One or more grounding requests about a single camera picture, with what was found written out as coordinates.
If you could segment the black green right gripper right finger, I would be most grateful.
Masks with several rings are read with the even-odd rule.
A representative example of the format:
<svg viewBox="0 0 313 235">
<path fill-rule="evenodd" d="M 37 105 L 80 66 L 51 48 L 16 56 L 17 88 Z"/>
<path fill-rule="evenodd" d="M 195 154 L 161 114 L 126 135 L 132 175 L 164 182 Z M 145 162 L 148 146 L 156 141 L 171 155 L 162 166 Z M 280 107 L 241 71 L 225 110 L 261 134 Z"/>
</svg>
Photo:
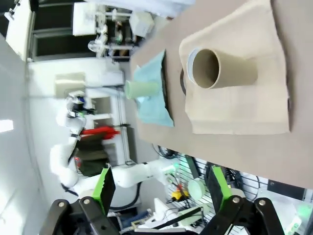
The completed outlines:
<svg viewBox="0 0 313 235">
<path fill-rule="evenodd" d="M 219 166 L 211 167 L 208 185 L 215 215 L 202 235 L 228 235 L 235 226 L 244 228 L 249 235 L 284 234 L 272 201 L 262 197 L 251 202 L 234 195 Z"/>
</svg>

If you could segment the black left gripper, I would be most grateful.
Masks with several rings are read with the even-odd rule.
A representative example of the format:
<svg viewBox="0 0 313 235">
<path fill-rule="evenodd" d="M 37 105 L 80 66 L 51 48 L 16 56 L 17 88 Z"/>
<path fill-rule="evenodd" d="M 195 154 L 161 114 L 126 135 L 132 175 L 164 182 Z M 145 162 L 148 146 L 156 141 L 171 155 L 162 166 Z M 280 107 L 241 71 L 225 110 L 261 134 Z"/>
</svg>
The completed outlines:
<svg viewBox="0 0 313 235">
<path fill-rule="evenodd" d="M 68 111 L 70 113 L 83 112 L 85 110 L 85 98 L 83 96 L 68 97 Z"/>
</svg>

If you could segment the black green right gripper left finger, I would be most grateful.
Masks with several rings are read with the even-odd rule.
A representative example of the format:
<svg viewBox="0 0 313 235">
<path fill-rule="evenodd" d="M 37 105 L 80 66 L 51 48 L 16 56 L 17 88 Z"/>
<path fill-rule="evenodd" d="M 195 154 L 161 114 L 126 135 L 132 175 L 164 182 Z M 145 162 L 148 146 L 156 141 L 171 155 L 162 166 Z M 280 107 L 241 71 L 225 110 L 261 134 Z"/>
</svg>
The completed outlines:
<svg viewBox="0 0 313 235">
<path fill-rule="evenodd" d="M 70 203 L 55 200 L 48 212 L 50 235 L 118 235 L 109 220 L 108 212 L 115 192 L 112 170 L 105 168 L 100 174 L 92 196 Z"/>
</svg>

